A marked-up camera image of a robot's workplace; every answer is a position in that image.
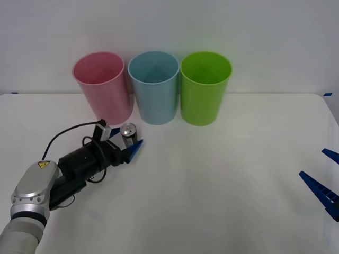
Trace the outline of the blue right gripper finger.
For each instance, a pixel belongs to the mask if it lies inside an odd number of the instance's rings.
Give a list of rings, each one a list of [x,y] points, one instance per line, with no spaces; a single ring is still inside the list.
[[[304,171],[299,173],[299,176],[318,198],[325,208],[325,211],[335,220],[338,221],[338,195],[310,177]]]
[[[323,149],[322,153],[331,158],[337,164],[339,164],[339,154],[337,152],[328,149]]]

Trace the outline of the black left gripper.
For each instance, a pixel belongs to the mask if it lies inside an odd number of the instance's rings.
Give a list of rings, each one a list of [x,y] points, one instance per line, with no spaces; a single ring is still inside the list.
[[[120,128],[112,128],[109,133],[109,138],[112,138],[119,133]],[[116,167],[121,164],[129,164],[132,162],[143,142],[143,139],[141,139],[128,148],[120,149],[110,140],[101,141],[99,142],[99,146],[104,154],[104,158],[98,146],[93,141],[88,143],[88,149],[94,155],[94,158],[100,162],[101,168],[107,168],[108,166]]]

